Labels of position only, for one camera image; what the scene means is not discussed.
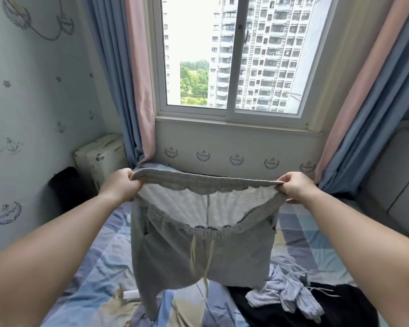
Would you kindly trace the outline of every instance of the window frame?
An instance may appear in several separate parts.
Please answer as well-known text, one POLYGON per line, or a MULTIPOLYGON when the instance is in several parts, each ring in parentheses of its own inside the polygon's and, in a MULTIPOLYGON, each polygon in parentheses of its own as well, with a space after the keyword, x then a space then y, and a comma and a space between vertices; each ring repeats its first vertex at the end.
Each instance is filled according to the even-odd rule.
POLYGON ((254 110, 235 110, 237 87, 239 81, 239 72, 241 68, 242 49, 244 46, 244 35, 247 31, 246 23, 248 21, 249 0, 238 0, 238 9, 236 11, 236 26, 234 32, 233 55, 231 63, 231 73, 229 78, 229 92, 227 96, 227 109, 215 109, 209 107, 196 106, 180 106, 170 105, 167 103, 167 91, 165 82, 165 53, 163 41, 163 10, 161 0, 151 0, 147 2, 152 31, 148 36, 153 39, 154 55, 151 60, 153 64, 153 72, 155 73, 155 80, 153 81, 155 89, 155 97, 157 98, 158 115, 186 117, 186 118, 201 118, 208 120, 220 120, 240 122, 246 124, 259 124, 263 126, 285 126, 291 128, 306 128, 307 123, 312 118, 314 113, 314 105, 310 103, 309 108, 306 107, 306 101, 310 94, 310 88, 315 73, 318 71, 318 64, 321 63, 322 50, 325 43, 333 44, 333 41, 326 41, 332 22, 336 19, 336 8, 340 5, 340 0, 332 0, 330 5, 324 28, 321 33, 320 41, 315 53, 314 60, 311 65, 309 77, 306 82, 302 101, 300 101, 298 115, 291 115, 286 113, 270 113, 266 111, 254 110))

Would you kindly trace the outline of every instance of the forearm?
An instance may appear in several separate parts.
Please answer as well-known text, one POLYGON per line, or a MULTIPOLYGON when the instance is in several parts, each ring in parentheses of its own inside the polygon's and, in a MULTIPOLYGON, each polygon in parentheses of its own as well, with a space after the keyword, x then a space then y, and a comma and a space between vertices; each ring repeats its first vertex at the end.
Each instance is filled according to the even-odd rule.
POLYGON ((109 196, 92 198, 0 253, 0 323, 41 323, 118 204, 109 196))
POLYGON ((388 323, 409 326, 409 238, 319 190, 305 206, 388 323))

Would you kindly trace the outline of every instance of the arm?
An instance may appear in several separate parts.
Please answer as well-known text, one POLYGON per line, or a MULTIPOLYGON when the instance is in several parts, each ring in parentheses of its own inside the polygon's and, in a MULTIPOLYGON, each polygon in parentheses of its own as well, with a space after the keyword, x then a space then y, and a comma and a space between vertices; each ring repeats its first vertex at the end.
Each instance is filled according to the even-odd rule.
POLYGON ((112 174, 97 197, 0 252, 0 326, 39 326, 77 272, 109 215, 141 188, 131 169, 112 174))
POLYGON ((409 238, 319 190, 300 172, 279 180, 329 238, 354 280, 388 324, 409 326, 409 238))

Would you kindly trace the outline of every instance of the headboard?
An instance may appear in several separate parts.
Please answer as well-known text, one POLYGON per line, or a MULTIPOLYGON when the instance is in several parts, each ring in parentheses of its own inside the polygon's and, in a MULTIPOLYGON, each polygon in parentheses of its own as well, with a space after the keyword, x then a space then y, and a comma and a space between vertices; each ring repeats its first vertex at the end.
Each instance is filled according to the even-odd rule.
POLYGON ((402 121, 356 198, 373 219, 409 236, 409 121, 402 121))

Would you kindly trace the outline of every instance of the person's left arm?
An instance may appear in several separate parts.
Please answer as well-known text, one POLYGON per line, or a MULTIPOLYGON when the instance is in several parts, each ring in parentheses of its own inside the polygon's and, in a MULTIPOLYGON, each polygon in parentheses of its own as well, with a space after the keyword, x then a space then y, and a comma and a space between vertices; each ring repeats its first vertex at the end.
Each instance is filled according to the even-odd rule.
POLYGON ((109 215, 140 190, 131 169, 112 174, 97 197, 0 252, 0 326, 39 326, 71 282, 109 215))

